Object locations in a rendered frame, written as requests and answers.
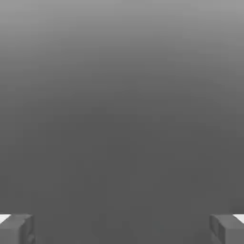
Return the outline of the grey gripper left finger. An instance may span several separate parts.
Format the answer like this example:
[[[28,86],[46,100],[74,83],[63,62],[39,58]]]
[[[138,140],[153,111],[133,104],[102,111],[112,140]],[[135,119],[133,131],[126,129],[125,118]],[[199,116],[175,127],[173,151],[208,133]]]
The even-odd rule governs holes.
[[[32,214],[0,214],[0,244],[36,244]]]

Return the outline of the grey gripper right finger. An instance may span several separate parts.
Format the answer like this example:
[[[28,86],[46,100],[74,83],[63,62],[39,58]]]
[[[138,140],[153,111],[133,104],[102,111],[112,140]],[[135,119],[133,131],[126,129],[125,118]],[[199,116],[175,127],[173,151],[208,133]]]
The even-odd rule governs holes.
[[[212,244],[244,244],[244,214],[211,214]]]

